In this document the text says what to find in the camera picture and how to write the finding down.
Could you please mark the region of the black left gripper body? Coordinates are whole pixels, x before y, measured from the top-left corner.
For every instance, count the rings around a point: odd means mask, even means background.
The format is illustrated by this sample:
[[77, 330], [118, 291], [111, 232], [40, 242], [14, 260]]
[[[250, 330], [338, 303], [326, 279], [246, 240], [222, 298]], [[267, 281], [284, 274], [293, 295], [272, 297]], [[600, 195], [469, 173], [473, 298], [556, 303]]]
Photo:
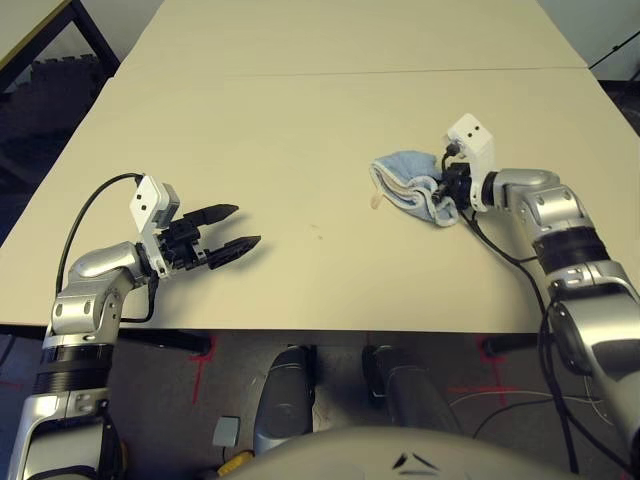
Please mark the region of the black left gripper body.
[[161, 254], [172, 270], [191, 270], [207, 265], [206, 252], [199, 243], [199, 227], [207, 224], [205, 214], [185, 214], [161, 231]]

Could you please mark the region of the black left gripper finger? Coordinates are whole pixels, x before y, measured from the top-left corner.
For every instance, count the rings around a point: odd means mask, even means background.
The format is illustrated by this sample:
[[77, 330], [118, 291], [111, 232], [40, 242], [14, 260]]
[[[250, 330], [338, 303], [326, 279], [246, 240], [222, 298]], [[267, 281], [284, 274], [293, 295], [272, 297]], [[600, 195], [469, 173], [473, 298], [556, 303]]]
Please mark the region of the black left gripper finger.
[[225, 243], [221, 248], [207, 254], [208, 268], [215, 270], [238, 260], [251, 251], [260, 241], [261, 237], [256, 235], [239, 237]]
[[193, 225], [212, 225], [225, 220], [239, 210], [239, 207], [231, 204], [217, 204], [198, 209], [183, 215], [183, 219]]

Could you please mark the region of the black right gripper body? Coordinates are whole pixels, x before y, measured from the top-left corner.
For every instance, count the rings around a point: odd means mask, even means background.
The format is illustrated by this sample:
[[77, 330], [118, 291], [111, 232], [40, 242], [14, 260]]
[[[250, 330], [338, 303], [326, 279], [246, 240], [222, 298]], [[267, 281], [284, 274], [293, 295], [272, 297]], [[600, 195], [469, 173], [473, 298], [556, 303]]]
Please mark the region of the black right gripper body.
[[467, 210], [471, 206], [472, 179], [469, 163], [451, 163], [444, 171], [441, 183], [444, 185], [445, 195], [454, 201], [457, 210]]

